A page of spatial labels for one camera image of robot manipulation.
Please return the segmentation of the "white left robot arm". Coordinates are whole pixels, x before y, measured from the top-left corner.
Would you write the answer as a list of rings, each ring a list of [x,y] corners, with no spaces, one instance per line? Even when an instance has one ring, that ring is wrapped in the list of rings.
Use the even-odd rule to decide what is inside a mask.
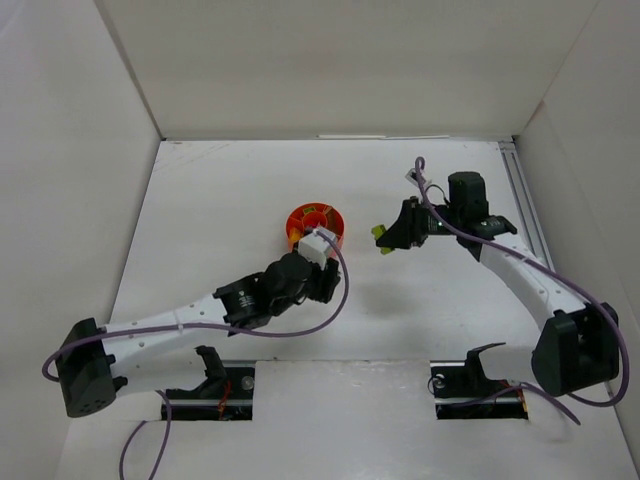
[[[226,372],[218,338],[268,338],[271,319],[306,300],[327,304],[349,275],[341,257],[313,262],[296,252],[185,307],[121,327],[93,318],[75,323],[44,364],[56,372],[66,414],[82,418],[117,398],[149,390],[213,393]]]

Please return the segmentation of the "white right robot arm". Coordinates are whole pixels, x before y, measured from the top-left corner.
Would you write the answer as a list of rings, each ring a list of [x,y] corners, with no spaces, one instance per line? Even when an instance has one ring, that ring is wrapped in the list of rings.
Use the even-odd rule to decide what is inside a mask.
[[[479,173],[453,173],[448,188],[441,205],[426,205],[417,197],[404,200],[396,221],[372,233],[383,253],[420,247],[430,236],[453,235],[526,308],[540,329],[535,346],[495,343],[474,349],[482,374],[490,380],[534,382],[558,397],[627,372],[615,311],[555,278],[516,227],[490,213]]]

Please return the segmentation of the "lime sloped lego brick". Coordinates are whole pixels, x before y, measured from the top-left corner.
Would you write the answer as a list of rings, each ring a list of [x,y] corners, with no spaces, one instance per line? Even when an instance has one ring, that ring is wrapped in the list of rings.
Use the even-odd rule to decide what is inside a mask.
[[[380,253],[382,255],[388,255],[389,253],[391,253],[393,251],[393,248],[389,248],[389,247],[380,247],[378,245],[378,240],[386,233],[386,227],[382,224],[380,225],[376,225],[371,229],[371,234],[374,237],[374,241],[376,246],[378,247]]]

